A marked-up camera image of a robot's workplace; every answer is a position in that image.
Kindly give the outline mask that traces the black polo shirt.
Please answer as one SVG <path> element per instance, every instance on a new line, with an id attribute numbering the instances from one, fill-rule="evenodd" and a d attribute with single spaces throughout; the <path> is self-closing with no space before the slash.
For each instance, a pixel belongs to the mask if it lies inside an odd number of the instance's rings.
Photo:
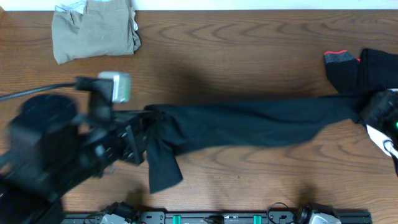
<path id="1" fill-rule="evenodd" d="M 288 146 L 309 141 L 329 124 L 358 121 L 366 92 L 316 98 L 149 105 L 146 149 L 152 194 L 183 179 L 176 156 L 215 146 Z"/>

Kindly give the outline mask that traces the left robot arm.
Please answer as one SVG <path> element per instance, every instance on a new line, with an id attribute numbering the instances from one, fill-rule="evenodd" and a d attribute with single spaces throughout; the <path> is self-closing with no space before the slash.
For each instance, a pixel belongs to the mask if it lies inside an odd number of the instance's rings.
<path id="1" fill-rule="evenodd" d="M 69 190 L 115 161 L 143 163 L 142 112 L 113 110 L 129 100 L 129 77 L 79 77 L 72 87 L 90 94 L 87 114 L 51 86 L 24 92 L 28 100 L 9 123 L 9 150 L 1 156 L 9 167 L 1 177 L 2 223 L 60 223 Z"/>

